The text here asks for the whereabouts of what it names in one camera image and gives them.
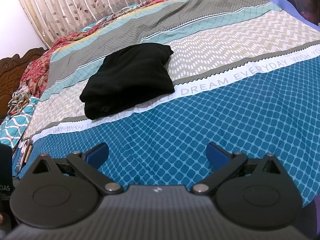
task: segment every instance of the floral blanket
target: floral blanket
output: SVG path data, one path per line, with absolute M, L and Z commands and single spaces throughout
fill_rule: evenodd
M 25 70 L 21 77 L 21 82 L 27 82 L 28 86 L 31 90 L 31 94 L 34 95 L 37 98 L 40 98 L 43 91 L 45 90 L 48 82 L 48 73 L 49 73 L 49 64 L 50 64 L 50 58 L 52 53 L 57 50 L 58 48 L 61 48 L 63 46 L 66 46 L 68 44 L 71 44 L 75 41 L 79 41 L 93 33 L 95 33 L 97 30 L 104 28 L 105 26 L 109 25 L 111 22 L 115 21 L 117 18 L 119 18 L 122 15 L 131 13 L 132 11 L 135 11 L 140 8 L 145 8 L 151 5 L 154 5 L 156 3 L 169 1 L 169 0 L 148 0 L 143 3 L 140 3 L 139 5 L 121 10 L 115 14 L 110 15 L 110 17 L 106 18 L 99 24 L 93 26 L 90 30 L 87 32 L 78 32 L 78 33 L 70 33 L 67 36 L 58 38 L 53 46 L 39 59 L 31 62 L 28 66 L 28 68 Z

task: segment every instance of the black cloth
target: black cloth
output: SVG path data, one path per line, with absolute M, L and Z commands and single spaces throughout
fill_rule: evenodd
M 109 116 L 174 92 L 164 67 L 170 46 L 159 43 L 132 45 L 105 57 L 83 89 L 80 100 L 91 120 Z

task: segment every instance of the wooden headboard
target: wooden headboard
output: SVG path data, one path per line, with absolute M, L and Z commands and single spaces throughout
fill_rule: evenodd
M 7 115 L 8 103 L 20 84 L 20 78 L 28 64 L 40 58 L 43 48 L 30 49 L 22 58 L 18 54 L 0 59 L 0 123 Z

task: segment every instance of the metal screw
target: metal screw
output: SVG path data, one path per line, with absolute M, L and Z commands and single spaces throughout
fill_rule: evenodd
M 118 183 L 110 182 L 104 185 L 104 188 L 108 191 L 116 191 L 121 189 L 121 186 Z
M 199 184 L 195 184 L 193 187 L 193 190 L 195 191 L 195 192 L 206 192 L 206 191 L 208 191 L 209 190 L 209 186 L 208 185 L 206 185 L 206 184 L 201 184 L 201 183 L 199 183 Z

